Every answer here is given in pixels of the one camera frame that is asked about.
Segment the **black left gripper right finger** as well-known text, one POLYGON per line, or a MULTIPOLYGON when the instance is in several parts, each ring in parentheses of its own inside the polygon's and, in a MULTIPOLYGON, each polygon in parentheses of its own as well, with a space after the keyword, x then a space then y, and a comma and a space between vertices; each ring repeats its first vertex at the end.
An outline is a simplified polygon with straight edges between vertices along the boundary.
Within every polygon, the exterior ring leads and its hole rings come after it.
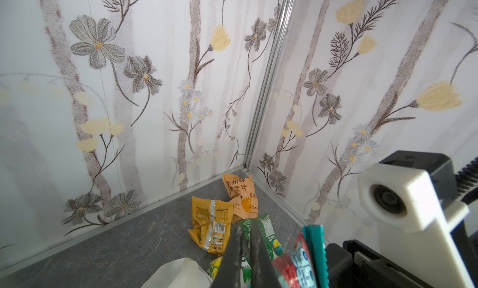
POLYGON ((281 288, 258 221, 253 222, 251 226, 250 259, 252 288, 281 288))

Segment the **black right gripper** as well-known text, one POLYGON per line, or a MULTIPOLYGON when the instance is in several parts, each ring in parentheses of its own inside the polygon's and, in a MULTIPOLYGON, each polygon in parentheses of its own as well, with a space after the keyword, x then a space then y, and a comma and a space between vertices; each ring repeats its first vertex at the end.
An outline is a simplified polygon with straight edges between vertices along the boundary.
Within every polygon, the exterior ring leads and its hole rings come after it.
POLYGON ((430 285, 357 240, 326 247, 330 288, 428 288, 430 285))

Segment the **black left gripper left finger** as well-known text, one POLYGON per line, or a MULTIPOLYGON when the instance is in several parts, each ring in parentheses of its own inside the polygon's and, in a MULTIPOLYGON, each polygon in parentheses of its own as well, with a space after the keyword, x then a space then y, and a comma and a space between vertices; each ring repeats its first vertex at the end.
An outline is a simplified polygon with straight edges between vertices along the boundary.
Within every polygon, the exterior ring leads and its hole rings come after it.
POLYGON ((226 260, 233 263, 242 257, 243 247, 243 230, 240 224, 236 224, 231 228, 230 239, 225 249, 224 256, 226 260))

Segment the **green yellow candy packet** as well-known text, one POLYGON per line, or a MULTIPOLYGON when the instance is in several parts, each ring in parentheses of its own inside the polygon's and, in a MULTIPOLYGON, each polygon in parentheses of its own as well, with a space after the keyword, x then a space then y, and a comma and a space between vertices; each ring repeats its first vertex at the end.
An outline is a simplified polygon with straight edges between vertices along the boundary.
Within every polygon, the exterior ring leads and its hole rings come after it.
POLYGON ((210 262, 207 275, 212 279, 212 288, 250 288, 251 266, 245 257, 234 263, 220 256, 210 262))

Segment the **teal red candy packet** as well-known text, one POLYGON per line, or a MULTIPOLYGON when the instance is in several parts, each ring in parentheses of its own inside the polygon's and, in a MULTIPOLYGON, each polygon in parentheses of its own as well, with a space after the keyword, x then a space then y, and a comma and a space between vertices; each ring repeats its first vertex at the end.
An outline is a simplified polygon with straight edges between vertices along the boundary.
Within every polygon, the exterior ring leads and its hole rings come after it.
POLYGON ((323 226, 302 227, 292 251, 282 254, 272 263, 283 288, 328 288, 323 226))

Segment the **white paper bag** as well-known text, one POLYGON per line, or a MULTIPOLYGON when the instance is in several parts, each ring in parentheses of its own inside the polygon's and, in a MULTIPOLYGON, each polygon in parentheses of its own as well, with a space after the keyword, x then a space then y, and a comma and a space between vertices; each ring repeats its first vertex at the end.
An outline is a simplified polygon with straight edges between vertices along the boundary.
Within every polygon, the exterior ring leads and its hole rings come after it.
POLYGON ((142 288, 209 288, 212 278, 190 258, 162 265, 142 288))

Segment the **yellow snack packet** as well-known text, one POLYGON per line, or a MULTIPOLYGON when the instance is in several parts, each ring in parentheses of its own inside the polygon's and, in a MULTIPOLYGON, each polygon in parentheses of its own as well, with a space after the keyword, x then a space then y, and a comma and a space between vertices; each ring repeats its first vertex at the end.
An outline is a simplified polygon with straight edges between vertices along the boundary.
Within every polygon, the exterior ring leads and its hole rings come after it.
POLYGON ((221 256, 230 239, 233 205, 220 200, 192 197, 193 242, 210 254, 221 256))

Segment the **orange snack packet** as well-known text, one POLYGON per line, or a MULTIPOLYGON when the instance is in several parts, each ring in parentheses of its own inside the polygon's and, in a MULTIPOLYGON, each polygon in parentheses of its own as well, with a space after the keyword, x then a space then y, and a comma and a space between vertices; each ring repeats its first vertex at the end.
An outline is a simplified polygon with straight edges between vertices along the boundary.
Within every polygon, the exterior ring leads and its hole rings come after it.
POLYGON ((222 176, 224 186, 233 205, 232 223, 258 217, 258 198, 253 177, 241 178, 231 173, 222 176))

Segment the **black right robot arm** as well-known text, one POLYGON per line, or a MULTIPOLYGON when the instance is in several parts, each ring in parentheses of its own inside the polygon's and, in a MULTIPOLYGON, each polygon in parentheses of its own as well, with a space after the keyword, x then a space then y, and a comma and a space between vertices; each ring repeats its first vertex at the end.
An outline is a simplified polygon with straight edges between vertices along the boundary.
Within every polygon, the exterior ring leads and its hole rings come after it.
POLYGON ((361 205, 377 221, 378 251, 330 244, 333 288, 475 288, 478 254, 465 228, 477 190, 443 202, 423 169, 375 164, 358 177, 361 205))

